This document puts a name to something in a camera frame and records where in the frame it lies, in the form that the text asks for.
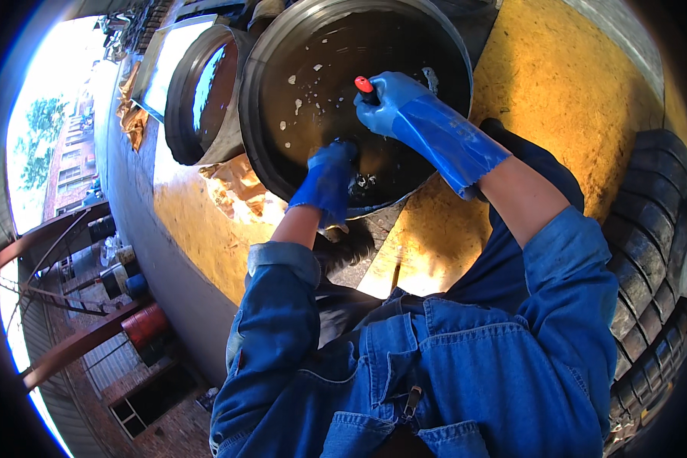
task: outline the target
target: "glove cuff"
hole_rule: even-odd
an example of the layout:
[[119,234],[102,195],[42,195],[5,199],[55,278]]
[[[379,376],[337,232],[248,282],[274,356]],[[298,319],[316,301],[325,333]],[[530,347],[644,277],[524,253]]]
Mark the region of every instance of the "glove cuff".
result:
[[461,198],[477,194],[476,182],[511,156],[503,146],[434,95],[402,106],[392,131],[422,154]]

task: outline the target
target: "yellow surface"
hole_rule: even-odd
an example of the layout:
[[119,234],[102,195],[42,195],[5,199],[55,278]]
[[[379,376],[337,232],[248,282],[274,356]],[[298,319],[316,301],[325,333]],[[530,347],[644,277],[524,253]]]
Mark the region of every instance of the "yellow surface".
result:
[[153,177],[155,213],[196,267],[239,305],[250,245],[268,241],[275,228],[229,220],[214,206],[198,169],[173,159],[160,125]]
[[[471,120],[496,117],[552,152],[580,183],[585,214],[601,222],[634,134],[661,127],[662,108],[619,47],[562,0],[505,0],[474,72]],[[431,181],[407,202],[359,289],[387,296],[400,254],[400,287],[445,291],[485,245],[487,209]]]

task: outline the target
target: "sky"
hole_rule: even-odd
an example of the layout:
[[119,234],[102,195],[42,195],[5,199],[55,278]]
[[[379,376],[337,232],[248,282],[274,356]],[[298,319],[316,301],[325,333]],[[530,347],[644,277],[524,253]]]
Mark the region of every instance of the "sky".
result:
[[[8,134],[7,173],[8,188],[12,204],[13,217],[19,234],[41,224],[45,185],[42,189],[30,191],[19,189],[23,184],[20,174],[26,158],[23,154],[14,153],[15,145],[21,135],[28,131],[26,111],[35,100],[59,97],[70,102],[72,108],[79,88],[91,76],[92,63],[104,56],[102,43],[105,35],[100,30],[92,30],[96,17],[66,21],[56,25],[39,46],[31,65],[27,70],[26,82],[20,90],[13,107]],[[16,261],[0,270],[0,284],[16,289],[18,264]],[[19,312],[14,316],[18,294],[6,288],[0,288],[0,311],[6,337],[15,360],[17,373],[30,365],[27,355],[26,340],[23,335]],[[73,458],[64,443],[46,408],[40,389],[30,392],[30,398],[38,414],[43,418],[46,427],[53,433],[64,452]]]
[[22,190],[20,174],[26,157],[14,153],[21,135],[27,133],[26,111],[35,100],[60,97],[73,109],[77,92],[91,76],[92,62],[104,56],[105,35],[92,30],[96,17],[66,21],[48,33],[27,71],[26,82],[13,107],[6,139],[8,187],[13,217],[19,234],[41,224],[45,185],[40,189]]

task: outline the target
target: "tree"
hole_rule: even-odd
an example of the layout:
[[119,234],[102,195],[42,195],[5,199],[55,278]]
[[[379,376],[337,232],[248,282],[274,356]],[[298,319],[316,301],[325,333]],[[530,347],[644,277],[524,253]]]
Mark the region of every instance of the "tree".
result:
[[64,108],[68,104],[62,103],[57,97],[40,99],[34,101],[26,112],[30,130],[27,136],[19,137],[15,147],[16,152],[26,155],[26,165],[20,175],[25,183],[21,188],[40,188],[46,183],[55,150],[54,143],[64,125]]

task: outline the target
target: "rubber tire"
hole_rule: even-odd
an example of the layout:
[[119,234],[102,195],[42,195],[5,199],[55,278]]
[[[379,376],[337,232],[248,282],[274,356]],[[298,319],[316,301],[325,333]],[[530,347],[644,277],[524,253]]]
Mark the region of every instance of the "rubber tire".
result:
[[[637,133],[603,233],[613,253],[607,268],[619,285],[610,328],[617,352],[613,432],[605,447],[613,453],[647,411],[661,407],[687,353],[687,148],[676,135]],[[618,435],[624,428],[627,435]]]

